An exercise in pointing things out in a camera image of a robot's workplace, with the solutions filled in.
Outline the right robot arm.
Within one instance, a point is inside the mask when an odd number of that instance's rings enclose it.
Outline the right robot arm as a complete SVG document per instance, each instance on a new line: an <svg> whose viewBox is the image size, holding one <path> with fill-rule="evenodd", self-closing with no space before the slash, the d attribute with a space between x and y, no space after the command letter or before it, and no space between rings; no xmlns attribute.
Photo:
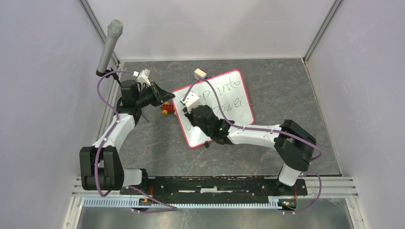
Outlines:
<svg viewBox="0 0 405 229"><path fill-rule="evenodd" d="M281 125L242 125L219 118L207 105L184 107L182 111L192 126L218 144L249 144L276 150L284 162L276 181L276 189L282 195L295 189L300 174L308 171L315 160L316 139L292 120Z"/></svg>

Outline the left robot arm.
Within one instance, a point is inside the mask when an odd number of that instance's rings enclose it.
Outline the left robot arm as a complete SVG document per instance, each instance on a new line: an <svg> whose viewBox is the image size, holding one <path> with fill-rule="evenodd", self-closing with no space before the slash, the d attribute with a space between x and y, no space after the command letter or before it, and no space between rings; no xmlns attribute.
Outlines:
<svg viewBox="0 0 405 229"><path fill-rule="evenodd" d="M82 188L90 191L120 190L124 185L125 172L119 150L128 134L136 127L142 116L142 108L158 107L175 98L155 82L150 85L136 80L121 84L121 97L115 106L111 124L92 145L79 152Z"/></svg>

